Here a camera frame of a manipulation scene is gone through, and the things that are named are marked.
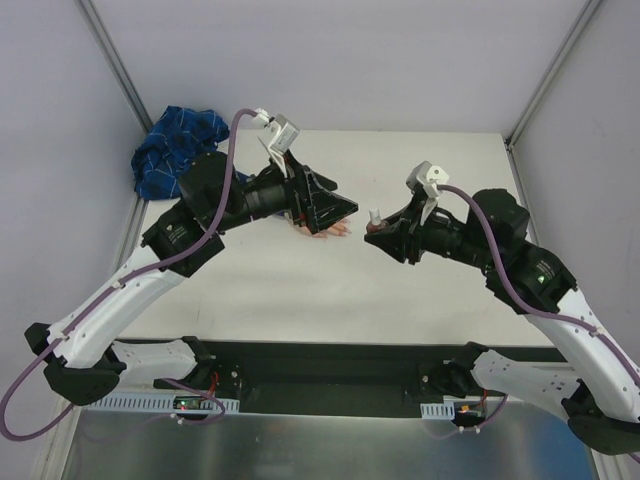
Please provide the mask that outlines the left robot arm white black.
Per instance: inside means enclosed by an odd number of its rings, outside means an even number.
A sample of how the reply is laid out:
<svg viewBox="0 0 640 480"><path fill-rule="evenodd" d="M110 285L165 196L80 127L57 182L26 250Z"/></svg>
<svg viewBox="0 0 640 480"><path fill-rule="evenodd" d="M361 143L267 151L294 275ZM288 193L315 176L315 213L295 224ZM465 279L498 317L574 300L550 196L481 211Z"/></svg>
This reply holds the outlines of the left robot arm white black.
<svg viewBox="0 0 640 480"><path fill-rule="evenodd" d="M90 405L118 387L167 388L178 382L208 388L216 362L194 336L147 344L119 336L161 296L192 277L224 249L225 232L285 213L311 233L328 230L357 212L334 181L300 164L270 163L243 181L225 153L205 153L178 182L180 199L142 235L120 269L76 312L25 332L45 362L52 391L75 406Z"/></svg>

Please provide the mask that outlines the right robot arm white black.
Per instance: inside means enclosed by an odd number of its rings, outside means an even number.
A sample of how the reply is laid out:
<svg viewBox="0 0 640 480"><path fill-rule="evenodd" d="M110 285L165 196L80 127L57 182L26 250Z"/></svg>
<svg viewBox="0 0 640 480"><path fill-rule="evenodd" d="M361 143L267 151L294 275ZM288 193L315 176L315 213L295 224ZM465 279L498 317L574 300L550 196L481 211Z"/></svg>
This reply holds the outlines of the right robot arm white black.
<svg viewBox="0 0 640 480"><path fill-rule="evenodd" d="M426 371L429 389L463 398L493 390L564 421L589 448L639 457L639 367L613 340L558 256L526 238L529 212L505 189L452 193L469 206L459 221L428 197L383 218L371 211L364 240L400 263L433 253L480 270L496 299L541 331L569 363L571 373L532 367L469 342L461 354Z"/></svg>

